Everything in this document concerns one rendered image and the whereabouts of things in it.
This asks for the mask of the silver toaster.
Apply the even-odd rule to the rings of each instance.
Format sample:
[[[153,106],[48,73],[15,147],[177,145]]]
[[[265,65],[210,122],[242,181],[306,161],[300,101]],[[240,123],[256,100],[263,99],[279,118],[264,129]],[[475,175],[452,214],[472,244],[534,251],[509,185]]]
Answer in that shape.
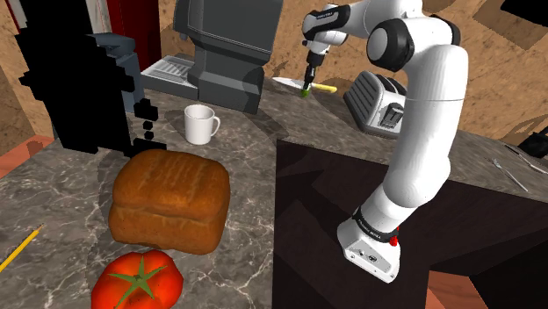
[[[397,139],[407,90],[392,77],[361,72],[343,95],[357,127],[366,133]]]

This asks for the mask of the grey coffee machine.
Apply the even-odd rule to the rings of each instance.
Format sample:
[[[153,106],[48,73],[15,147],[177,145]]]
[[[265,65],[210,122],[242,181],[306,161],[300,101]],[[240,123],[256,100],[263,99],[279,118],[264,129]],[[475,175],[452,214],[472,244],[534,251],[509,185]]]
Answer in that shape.
[[[141,72],[144,88],[255,114],[283,0],[177,0],[173,29],[194,59],[167,55]]]

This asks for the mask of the white mug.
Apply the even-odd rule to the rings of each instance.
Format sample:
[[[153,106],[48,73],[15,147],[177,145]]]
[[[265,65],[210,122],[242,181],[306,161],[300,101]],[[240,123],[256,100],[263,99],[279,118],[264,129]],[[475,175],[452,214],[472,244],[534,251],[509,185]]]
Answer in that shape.
[[[212,108],[192,104],[184,109],[185,138],[193,145],[205,145],[220,128],[220,119]]]

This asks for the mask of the brown bread loaf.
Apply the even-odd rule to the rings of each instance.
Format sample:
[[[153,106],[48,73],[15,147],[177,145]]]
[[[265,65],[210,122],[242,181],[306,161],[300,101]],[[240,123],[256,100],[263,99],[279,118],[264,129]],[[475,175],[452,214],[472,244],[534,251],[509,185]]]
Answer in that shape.
[[[151,149],[117,175],[108,224],[127,244],[206,255],[219,245],[231,189],[227,170],[194,154]]]

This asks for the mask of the dark robot stand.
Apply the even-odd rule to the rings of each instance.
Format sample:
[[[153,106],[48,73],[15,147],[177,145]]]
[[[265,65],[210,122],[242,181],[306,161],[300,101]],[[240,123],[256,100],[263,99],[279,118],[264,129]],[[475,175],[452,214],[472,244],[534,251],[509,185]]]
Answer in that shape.
[[[425,309],[431,270],[472,279],[487,309],[548,309],[548,204],[449,181],[401,226],[385,284],[347,261],[340,223],[386,167],[277,144],[272,309]]]

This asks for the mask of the silver fork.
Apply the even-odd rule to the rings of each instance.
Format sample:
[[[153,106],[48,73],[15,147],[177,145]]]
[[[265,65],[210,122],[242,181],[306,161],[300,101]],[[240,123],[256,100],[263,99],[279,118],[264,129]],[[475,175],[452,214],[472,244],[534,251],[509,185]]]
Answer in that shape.
[[[525,192],[529,191],[515,176],[513,176],[507,169],[503,168],[497,159],[487,158],[487,161],[491,162],[500,172],[502,172],[506,177],[508,177],[513,183],[515,183],[523,191]]]

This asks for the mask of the silver table knife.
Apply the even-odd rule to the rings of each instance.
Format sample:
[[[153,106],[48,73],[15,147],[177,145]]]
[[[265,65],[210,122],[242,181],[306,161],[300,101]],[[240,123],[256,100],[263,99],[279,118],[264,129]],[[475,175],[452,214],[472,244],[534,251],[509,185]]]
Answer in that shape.
[[[530,168],[534,169],[535,171],[537,172],[540,172],[542,174],[546,174],[548,175],[548,171],[546,170],[543,170],[537,166],[535,166],[534,164],[532,164],[530,161],[528,161],[518,150],[514,149],[513,147],[511,147],[510,145],[508,144],[504,144],[504,147],[507,148],[508,150],[510,150],[511,152],[513,152],[515,155],[517,155],[520,160],[522,160],[523,162],[525,162]]]

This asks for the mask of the black blocky appliance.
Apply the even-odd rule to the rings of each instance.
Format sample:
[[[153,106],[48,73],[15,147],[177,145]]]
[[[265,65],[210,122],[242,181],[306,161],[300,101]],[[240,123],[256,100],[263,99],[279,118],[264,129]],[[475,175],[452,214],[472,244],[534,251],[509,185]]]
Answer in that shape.
[[[27,64],[22,85],[44,103],[63,147],[133,157],[164,149],[154,139],[158,110],[145,98],[134,39],[94,33],[85,0],[19,0],[26,26],[16,36]]]

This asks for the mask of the red tomato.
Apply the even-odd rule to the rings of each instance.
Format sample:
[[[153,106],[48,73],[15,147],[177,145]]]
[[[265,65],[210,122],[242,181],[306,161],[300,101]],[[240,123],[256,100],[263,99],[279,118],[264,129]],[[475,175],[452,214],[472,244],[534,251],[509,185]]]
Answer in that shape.
[[[131,252],[107,265],[91,292],[90,309],[170,309],[183,284],[164,252]]]

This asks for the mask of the yellow pencil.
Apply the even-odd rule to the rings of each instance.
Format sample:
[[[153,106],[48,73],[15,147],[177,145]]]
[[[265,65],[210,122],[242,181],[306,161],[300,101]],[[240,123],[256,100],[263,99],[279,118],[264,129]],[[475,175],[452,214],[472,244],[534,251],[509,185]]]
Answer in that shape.
[[[32,240],[40,233],[43,224],[33,230],[22,242],[0,263],[0,273],[32,242]]]

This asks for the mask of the yellow handled knife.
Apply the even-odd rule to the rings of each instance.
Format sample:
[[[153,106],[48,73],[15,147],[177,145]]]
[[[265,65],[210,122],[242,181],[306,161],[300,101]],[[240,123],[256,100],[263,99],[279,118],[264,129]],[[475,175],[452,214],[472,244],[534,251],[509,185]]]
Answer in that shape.
[[[304,85],[305,85],[305,82],[302,81],[302,80],[296,80],[296,79],[291,79],[291,78],[287,78],[287,77],[277,76],[277,77],[273,77],[273,80],[278,82],[278,83],[282,83],[284,85],[291,86],[293,88],[301,89],[301,90],[303,90]],[[337,92],[337,88],[335,86],[319,84],[319,83],[310,83],[307,89],[308,90],[310,90],[310,89],[324,90],[324,91],[327,91],[327,92],[330,92],[330,93]]]

